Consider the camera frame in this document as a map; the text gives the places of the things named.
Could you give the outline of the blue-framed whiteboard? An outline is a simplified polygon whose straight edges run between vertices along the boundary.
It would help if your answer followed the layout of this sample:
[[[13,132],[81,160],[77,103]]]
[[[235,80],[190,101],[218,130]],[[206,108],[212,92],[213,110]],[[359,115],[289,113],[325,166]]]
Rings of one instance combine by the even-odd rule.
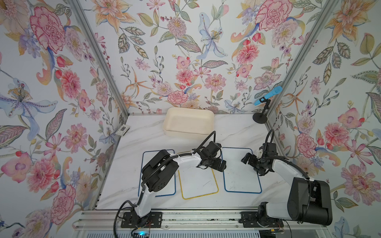
[[[246,154],[252,154],[250,148],[223,147],[222,159],[226,161],[226,169],[223,171],[224,188],[231,193],[260,194],[262,186],[259,176],[254,169],[241,160]]]
[[[140,174],[140,188],[139,190],[142,191],[142,182],[143,180],[149,176],[157,167],[157,162],[159,163],[165,161],[169,156],[165,155],[164,159],[156,158],[153,162],[151,160],[159,154],[162,156],[163,153],[160,152],[160,150],[156,151],[146,151],[142,154],[142,165],[141,165],[141,174]],[[161,172],[156,172],[155,175],[153,175],[148,181],[149,182],[159,182],[159,188],[160,190],[156,193],[156,197],[165,197],[165,196],[172,196],[176,193],[176,180],[175,180],[175,167],[173,163],[168,164],[168,167],[163,166],[161,168]]]

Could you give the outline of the yellow-framed whiteboard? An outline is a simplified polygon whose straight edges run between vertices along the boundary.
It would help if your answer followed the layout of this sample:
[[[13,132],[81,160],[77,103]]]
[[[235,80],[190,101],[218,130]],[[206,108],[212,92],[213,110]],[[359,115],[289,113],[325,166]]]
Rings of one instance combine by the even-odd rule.
[[[176,193],[184,200],[191,200],[219,192],[213,170],[201,164],[198,154],[191,154],[175,159],[179,168],[176,176]]]

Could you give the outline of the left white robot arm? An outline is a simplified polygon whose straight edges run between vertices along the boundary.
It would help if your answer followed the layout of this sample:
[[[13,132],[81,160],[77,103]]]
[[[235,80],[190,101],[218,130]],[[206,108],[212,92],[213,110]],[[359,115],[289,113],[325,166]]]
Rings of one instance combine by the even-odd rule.
[[[182,153],[171,154],[167,150],[160,150],[141,171],[141,193],[134,207],[134,213],[143,218],[152,210],[153,200],[156,193],[162,190],[179,169],[211,168],[217,171],[226,169],[226,162],[218,153],[221,153],[221,144],[211,141],[207,146],[199,146],[197,149]]]

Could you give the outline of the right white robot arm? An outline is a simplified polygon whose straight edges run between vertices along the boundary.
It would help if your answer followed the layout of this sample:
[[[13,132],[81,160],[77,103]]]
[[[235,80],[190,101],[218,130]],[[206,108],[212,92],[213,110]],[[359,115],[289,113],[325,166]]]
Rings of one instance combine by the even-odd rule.
[[[277,173],[291,186],[286,202],[260,204],[253,218],[260,226],[283,220],[323,226],[332,223],[328,183],[312,178],[286,157],[279,156],[274,143],[264,143],[257,156],[247,153],[241,162],[250,165],[258,176]]]

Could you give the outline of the cream plastic storage box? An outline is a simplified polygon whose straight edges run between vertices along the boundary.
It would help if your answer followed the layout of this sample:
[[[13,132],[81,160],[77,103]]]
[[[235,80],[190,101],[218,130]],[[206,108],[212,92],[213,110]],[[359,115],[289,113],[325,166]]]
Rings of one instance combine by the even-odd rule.
[[[167,136],[204,140],[214,131],[214,113],[172,107],[166,113],[162,128]]]

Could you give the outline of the small white card box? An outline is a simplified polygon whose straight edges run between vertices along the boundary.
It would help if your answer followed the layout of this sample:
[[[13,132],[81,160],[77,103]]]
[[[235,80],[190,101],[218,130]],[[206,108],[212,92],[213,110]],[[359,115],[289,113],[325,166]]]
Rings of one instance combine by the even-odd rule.
[[[118,136],[125,136],[125,134],[130,130],[130,126],[122,125],[115,134]]]

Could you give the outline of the black microphone stand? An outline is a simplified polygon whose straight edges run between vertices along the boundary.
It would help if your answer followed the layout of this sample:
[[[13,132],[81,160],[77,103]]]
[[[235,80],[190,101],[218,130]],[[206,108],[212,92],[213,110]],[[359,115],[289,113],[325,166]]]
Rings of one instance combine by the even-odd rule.
[[[255,102],[255,105],[257,106],[257,105],[262,104],[262,103],[265,103],[265,106],[264,106],[262,112],[253,114],[253,120],[258,124],[265,124],[267,122],[267,120],[268,120],[267,111],[269,110],[269,105],[271,103],[271,100],[265,99],[263,97],[263,98],[257,100]]]

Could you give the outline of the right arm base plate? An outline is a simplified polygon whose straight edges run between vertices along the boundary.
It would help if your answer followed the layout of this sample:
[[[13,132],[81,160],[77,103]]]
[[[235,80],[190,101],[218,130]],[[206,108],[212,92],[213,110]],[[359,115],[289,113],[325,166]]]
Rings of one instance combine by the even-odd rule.
[[[258,212],[241,212],[241,218],[238,220],[243,224],[244,228],[283,228],[284,224],[281,219],[271,218],[268,216],[260,216]]]

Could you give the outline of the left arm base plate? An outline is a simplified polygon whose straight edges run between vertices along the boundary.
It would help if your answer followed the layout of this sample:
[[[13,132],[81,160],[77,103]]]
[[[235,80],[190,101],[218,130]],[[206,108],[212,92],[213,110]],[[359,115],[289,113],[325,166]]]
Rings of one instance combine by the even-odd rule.
[[[161,228],[162,212],[150,212],[144,217],[139,217],[136,212],[123,214],[121,228]]]

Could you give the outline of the aluminium front rail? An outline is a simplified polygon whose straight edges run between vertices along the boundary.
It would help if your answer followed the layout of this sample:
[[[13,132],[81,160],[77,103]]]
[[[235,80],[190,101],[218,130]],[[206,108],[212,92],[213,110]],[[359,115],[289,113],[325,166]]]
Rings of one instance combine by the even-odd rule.
[[[327,227],[282,221],[269,227],[240,223],[242,210],[160,210],[157,222],[140,229],[122,228],[116,211],[82,213],[73,224],[73,238],[330,238]]]

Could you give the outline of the aluminium corner post right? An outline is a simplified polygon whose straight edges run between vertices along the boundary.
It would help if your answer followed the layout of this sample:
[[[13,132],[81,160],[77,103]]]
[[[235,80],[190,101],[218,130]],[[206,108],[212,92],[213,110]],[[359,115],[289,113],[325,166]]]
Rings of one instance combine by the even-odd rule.
[[[304,44],[302,45],[300,51],[295,57],[294,63],[291,65],[290,70],[286,73],[286,77],[283,80],[281,87],[282,92],[280,94],[277,94],[273,97],[272,103],[270,105],[270,109],[267,112],[267,116],[271,116],[274,114],[275,109],[279,102],[281,101],[282,96],[286,92],[287,87],[293,80],[295,74],[297,73],[299,67],[303,64],[304,59],[308,55],[309,51],[311,50],[312,46],[314,45],[318,35],[323,29],[323,25],[328,20],[330,15],[332,14],[334,8],[337,5],[337,1],[325,1],[325,4],[322,7],[322,10],[317,15],[317,19],[315,20],[315,23],[313,27],[310,30],[310,35],[305,40]]]

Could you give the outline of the aluminium corner post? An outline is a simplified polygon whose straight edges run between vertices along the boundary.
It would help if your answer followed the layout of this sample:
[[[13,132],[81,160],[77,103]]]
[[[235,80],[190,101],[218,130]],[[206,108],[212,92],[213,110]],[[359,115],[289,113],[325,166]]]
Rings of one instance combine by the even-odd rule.
[[[102,72],[105,75],[106,81],[109,83],[111,91],[115,96],[115,99],[117,101],[119,109],[121,110],[121,113],[127,119],[129,116],[128,109],[126,108],[125,103],[122,99],[121,93],[118,90],[116,82],[112,76],[111,70],[110,70],[109,66],[107,65],[107,61],[103,57],[102,50],[99,47],[98,42],[96,40],[96,37],[94,35],[94,32],[92,31],[91,26],[90,26],[90,24],[86,18],[86,15],[84,13],[84,9],[81,7],[81,4],[79,1],[68,0],[68,3],[70,5],[70,8],[72,9],[72,12],[74,13],[77,21],[79,22],[79,25],[83,28],[85,37],[88,40],[88,43],[89,43],[92,51],[94,52],[94,57],[95,57],[98,65],[99,65],[99,67],[101,68]]]
[[[303,64],[304,59],[308,55],[309,51],[311,50],[312,46],[314,45],[318,35],[323,29],[323,25],[328,20],[330,15],[332,14],[334,8],[337,5],[337,1],[325,1],[325,4],[322,7],[322,10],[317,15],[317,19],[315,20],[315,23],[313,27],[310,30],[310,35],[305,40],[304,44],[302,45],[300,51],[295,57],[294,63],[291,65],[290,70],[286,73],[286,77],[283,80],[281,87],[282,92],[280,94],[277,94],[273,97],[272,103],[270,105],[270,109],[267,112],[267,116],[271,116],[274,114],[275,109],[279,102],[281,101],[282,96],[286,92],[287,87],[293,80],[295,74],[297,73],[299,67]]]

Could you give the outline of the aluminium corner post left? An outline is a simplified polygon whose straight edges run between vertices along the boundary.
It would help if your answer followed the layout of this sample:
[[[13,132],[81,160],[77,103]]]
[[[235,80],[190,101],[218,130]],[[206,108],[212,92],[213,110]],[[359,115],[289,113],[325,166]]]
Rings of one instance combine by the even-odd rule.
[[[121,110],[121,113],[127,119],[129,116],[128,109],[126,108],[125,103],[122,99],[121,93],[118,90],[116,82],[112,76],[111,70],[110,70],[109,66],[107,65],[107,61],[103,57],[102,50],[99,47],[98,42],[96,40],[96,37],[94,35],[94,32],[92,31],[91,26],[90,26],[90,24],[86,18],[86,15],[84,13],[84,9],[81,7],[81,4],[79,1],[68,0],[68,3],[70,5],[70,8],[72,9],[72,12],[74,13],[77,21],[79,22],[79,25],[83,28],[85,37],[88,40],[88,43],[89,43],[92,51],[94,52],[94,57],[95,57],[98,65],[99,65],[99,67],[101,68],[102,72],[105,75],[106,81],[109,83],[111,91],[115,96],[115,99],[117,101],[119,109]]]

